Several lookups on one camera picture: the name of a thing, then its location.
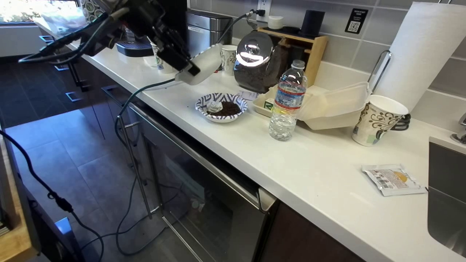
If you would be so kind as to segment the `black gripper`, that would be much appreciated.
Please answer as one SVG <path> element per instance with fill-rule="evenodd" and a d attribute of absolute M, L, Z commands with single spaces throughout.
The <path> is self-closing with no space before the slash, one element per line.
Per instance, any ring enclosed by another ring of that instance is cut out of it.
<path fill-rule="evenodd" d="M 157 55 L 174 70 L 196 76 L 199 67 L 192 61 L 186 45 L 186 16 L 155 13 L 147 22 L 148 38 L 158 48 Z"/>

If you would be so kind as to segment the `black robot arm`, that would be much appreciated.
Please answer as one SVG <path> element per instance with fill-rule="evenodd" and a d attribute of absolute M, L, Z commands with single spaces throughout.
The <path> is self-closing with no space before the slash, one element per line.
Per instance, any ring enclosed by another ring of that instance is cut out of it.
<path fill-rule="evenodd" d="M 120 28 L 148 38 L 157 55 L 176 68 L 196 76 L 201 68 L 192 61 L 186 44 L 185 0 L 96 0 L 103 9 L 94 20 L 42 46 L 20 62 L 55 61 L 64 64 L 85 55 L 96 55 L 113 46 Z"/>

